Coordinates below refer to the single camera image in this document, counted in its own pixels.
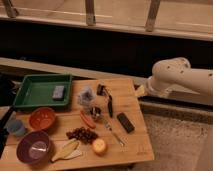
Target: small container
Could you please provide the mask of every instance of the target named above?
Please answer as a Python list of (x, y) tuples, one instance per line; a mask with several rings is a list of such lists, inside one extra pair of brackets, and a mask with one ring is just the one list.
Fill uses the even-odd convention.
[(11, 120), (7, 124), (7, 131), (14, 136), (22, 136), (26, 133), (26, 128), (21, 120)]
[(27, 134), (18, 144), (16, 155), (25, 164), (36, 164), (48, 159), (51, 141), (47, 133), (35, 131)]
[(55, 111), (50, 107), (40, 107), (33, 111), (29, 118), (34, 130), (46, 130), (55, 122)]

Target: metal rail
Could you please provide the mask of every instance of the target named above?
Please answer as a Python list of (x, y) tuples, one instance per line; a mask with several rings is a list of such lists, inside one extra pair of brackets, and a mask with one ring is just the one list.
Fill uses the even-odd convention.
[(16, 18), (19, 15), (18, 10), (13, 7), (11, 0), (2, 0), (2, 2), (9, 18)]
[(94, 0), (85, 0), (86, 23), (88, 26), (95, 25), (95, 7)]
[(153, 31), (155, 27), (155, 20), (158, 14), (158, 9), (160, 6), (161, 0), (151, 0), (150, 8), (149, 8), (149, 14), (146, 21), (146, 31)]

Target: small bowl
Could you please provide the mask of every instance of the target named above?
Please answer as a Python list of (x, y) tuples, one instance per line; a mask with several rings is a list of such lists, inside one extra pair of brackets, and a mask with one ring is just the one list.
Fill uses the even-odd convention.
[(55, 122), (55, 111), (50, 107), (40, 107), (29, 118), (30, 126), (35, 130), (46, 130)]
[(48, 154), (51, 141), (47, 133), (35, 131), (27, 134), (18, 144), (16, 155), (25, 164), (41, 162)]

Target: blue cup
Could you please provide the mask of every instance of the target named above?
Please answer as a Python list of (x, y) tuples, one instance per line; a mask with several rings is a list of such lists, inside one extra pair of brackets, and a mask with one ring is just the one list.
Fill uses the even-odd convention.
[(7, 124), (7, 131), (14, 136), (22, 136), (26, 133), (26, 128), (21, 120), (10, 120)]

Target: black remote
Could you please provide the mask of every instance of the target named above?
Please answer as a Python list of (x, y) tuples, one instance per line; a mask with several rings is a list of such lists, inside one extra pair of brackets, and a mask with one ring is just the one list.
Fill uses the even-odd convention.
[(135, 130), (135, 127), (132, 125), (132, 123), (127, 118), (127, 116), (125, 115), (125, 113), (118, 114), (117, 118), (118, 118), (119, 122), (124, 127), (124, 129), (126, 130), (127, 133), (130, 133), (130, 132), (132, 132), (132, 131)]

